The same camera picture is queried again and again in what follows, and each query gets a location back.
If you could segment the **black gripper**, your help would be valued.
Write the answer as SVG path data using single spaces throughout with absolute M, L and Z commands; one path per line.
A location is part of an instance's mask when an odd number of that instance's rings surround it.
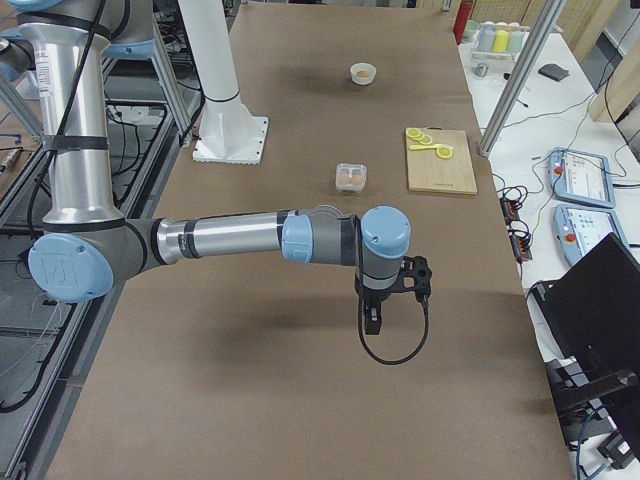
M 381 290 L 372 289 L 365 285 L 360 286 L 358 277 L 354 278 L 354 288 L 358 298 L 364 302 L 364 333 L 366 335 L 379 335 L 382 327 L 382 302 L 391 295 L 398 293 L 398 290 L 395 285 Z

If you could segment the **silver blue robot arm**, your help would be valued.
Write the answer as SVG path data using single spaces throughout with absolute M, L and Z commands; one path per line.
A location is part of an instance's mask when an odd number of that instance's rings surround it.
M 353 266 L 359 327 L 379 332 L 381 305 L 406 290 L 419 261 L 398 209 L 363 216 L 331 206 L 176 221 L 129 220 L 116 207 L 102 56 L 155 47 L 149 1 L 19 1 L 18 31 L 33 49 L 52 206 L 28 254 L 33 280 L 51 297 L 82 303 L 116 284 L 182 259 L 280 251 L 300 263 Z

